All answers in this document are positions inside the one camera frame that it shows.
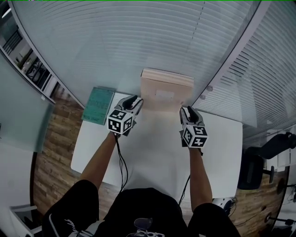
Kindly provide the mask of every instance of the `forearm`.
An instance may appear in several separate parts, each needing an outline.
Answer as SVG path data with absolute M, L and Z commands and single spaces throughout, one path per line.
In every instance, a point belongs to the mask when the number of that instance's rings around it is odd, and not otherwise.
M 212 190 L 198 149 L 190 148 L 190 197 L 191 209 L 212 202 Z
M 109 132 L 106 139 L 102 142 L 85 167 L 80 176 L 80 180 L 89 180 L 97 187 L 97 189 L 99 189 L 106 173 L 115 144 L 115 137 L 112 132 Z

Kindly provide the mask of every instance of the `black sleeve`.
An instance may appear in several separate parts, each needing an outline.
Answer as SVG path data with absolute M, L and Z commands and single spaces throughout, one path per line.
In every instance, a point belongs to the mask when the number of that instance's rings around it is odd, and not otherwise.
M 225 211 L 212 203 L 205 203 L 195 208 L 188 225 L 188 232 L 189 236 L 201 234 L 206 237 L 240 237 Z
M 82 231 L 99 219 L 99 195 L 96 186 L 87 180 L 75 183 L 45 214 L 43 237 L 68 237 Z

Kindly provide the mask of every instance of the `glass door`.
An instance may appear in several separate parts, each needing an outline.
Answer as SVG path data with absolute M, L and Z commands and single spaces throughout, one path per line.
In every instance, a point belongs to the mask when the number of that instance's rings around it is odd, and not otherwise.
M 40 152 L 53 109 L 0 50 L 0 142 Z

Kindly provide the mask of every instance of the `frosted glass panel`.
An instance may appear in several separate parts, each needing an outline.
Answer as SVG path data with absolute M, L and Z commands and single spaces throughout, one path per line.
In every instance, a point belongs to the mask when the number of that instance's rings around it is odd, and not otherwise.
M 0 51 L 0 142 L 40 152 L 53 108 Z
M 252 1 L 13 2 L 37 50 L 86 104 L 94 86 L 140 94 L 143 68 L 194 78 L 203 91 Z
M 244 124 L 244 138 L 296 123 L 296 5 L 271 3 L 266 15 L 200 110 Z

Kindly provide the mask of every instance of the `white chair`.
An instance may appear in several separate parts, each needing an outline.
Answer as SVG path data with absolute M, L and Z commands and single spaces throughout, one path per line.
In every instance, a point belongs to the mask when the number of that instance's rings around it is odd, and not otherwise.
M 30 211 L 36 210 L 37 209 L 36 206 L 30 206 L 30 205 L 11 206 L 9 207 L 9 209 L 10 209 L 11 220 L 12 220 L 15 232 L 19 237 L 25 237 L 26 235 L 34 237 L 34 234 L 42 230 L 42 226 L 39 226 L 37 228 L 30 230 L 30 228 L 26 226 L 25 223 L 21 220 L 21 217 L 28 217 L 30 219 L 31 218 Z

